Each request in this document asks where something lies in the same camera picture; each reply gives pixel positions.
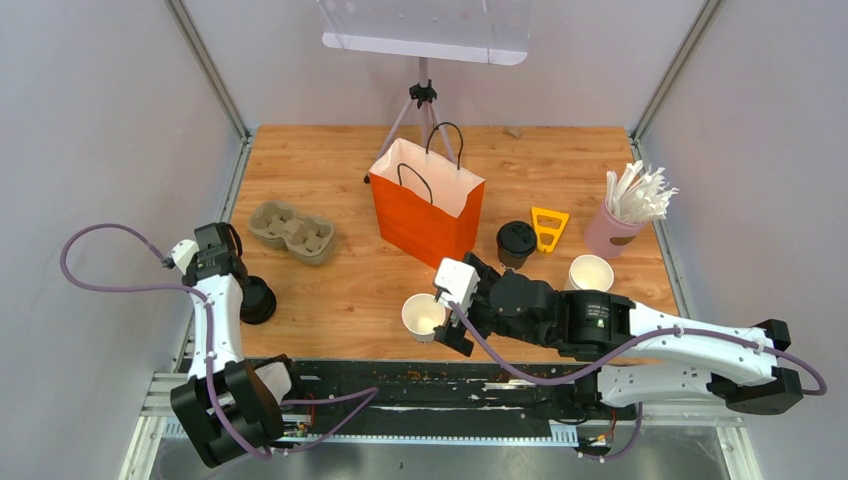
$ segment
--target black cup lid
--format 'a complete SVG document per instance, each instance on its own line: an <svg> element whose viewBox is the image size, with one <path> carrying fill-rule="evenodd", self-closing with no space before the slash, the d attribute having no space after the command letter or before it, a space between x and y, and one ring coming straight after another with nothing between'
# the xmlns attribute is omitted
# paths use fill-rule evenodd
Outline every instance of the black cup lid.
<svg viewBox="0 0 848 480"><path fill-rule="evenodd" d="M526 222L509 222L498 230L498 247L515 257L526 257L536 249L536 232Z"/></svg>

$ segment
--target pink cup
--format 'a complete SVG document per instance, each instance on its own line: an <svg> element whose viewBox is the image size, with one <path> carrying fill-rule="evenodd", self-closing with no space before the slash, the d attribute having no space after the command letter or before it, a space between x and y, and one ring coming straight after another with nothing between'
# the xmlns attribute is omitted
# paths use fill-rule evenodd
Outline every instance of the pink cup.
<svg viewBox="0 0 848 480"><path fill-rule="evenodd" d="M626 223L615 218L606 202L603 202L586 229L583 241L595 255L615 258L621 255L627 244L636 238L644 226L644 223Z"/></svg>

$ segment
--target tripod stand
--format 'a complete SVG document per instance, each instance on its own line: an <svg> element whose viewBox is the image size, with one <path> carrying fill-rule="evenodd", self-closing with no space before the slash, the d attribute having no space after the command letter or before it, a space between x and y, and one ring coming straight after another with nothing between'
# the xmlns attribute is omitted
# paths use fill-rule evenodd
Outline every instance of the tripod stand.
<svg viewBox="0 0 848 480"><path fill-rule="evenodd" d="M417 102L418 110L421 112L421 145L427 143L427 137L430 134L430 130L433 129L433 125L442 123L442 115L436 108L436 90L433 89L433 81L427 75L427 60L426 57L418 57L418 83L409 87L409 100L401 108L398 118L395 120L394 125L392 125L392 129L389 130L386 140L383 142L383 146L377 152L375 161L379 160L386 153L386 150L388 150L389 145L395 137L395 133L397 133L398 127L400 127L403 119L406 118L406 113L413 103ZM448 159L456 163L456 157L453 155L453 148L450 146L450 139L444 125L439 127L439 133L442 134L442 141L445 142ZM363 180L365 183L371 183L371 178L367 173Z"/></svg>

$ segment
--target yellow plastic tool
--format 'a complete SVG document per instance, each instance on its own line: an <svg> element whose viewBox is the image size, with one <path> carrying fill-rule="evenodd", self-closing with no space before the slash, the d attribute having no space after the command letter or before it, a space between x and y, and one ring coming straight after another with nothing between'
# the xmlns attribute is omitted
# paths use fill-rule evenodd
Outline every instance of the yellow plastic tool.
<svg viewBox="0 0 848 480"><path fill-rule="evenodd" d="M539 249L540 252L553 252L554 247L556 247L556 242L559 241L559 237L562 236L562 231L565 230L565 224L568 223L568 214L557 212L555 210L548 210L546 208L532 207L530 209L530 215L533 217L533 230L536 231L536 248ZM560 224L558 227L543 227L539 225L539 217L548 217L554 220L559 220ZM551 235L554 237L551 240L551 243L542 243L542 235Z"/></svg>

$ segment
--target floor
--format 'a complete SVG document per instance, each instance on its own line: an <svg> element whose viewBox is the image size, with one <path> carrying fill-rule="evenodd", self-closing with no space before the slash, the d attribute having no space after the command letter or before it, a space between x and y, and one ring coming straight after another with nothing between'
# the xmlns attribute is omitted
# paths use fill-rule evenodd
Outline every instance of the floor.
<svg viewBox="0 0 848 480"><path fill-rule="evenodd" d="M242 233L250 273L268 282L278 307L265 324L242 325L246 356L465 359L441 344L416 343L400 321L400 308L409 296L433 292L435 271L380 238L370 187L362 177L387 130L354 126L259 129L232 223ZM532 206L567 212L571 218L556 250L534 253L520 271L563 288L570 262L589 253L582 234L603 199L605 172L621 172L632 161L625 131L525 128L521 139L515 139L496 127L463 127L463 134L462 165L486 179L474 252L490 265L498 265L495 233L501 225L517 219L529 223ZM399 135L420 141L417 127L401 128ZM441 145L434 150L444 154ZM270 199L335 223L339 243L325 265L303 265L285 251L267 248L251 237L248 217ZM677 313L650 225L624 255L610 263L616 275L611 292ZM512 362L561 360L554 350L511 339L492 337L491 343ZM479 348L472 359L488 360Z"/></svg>

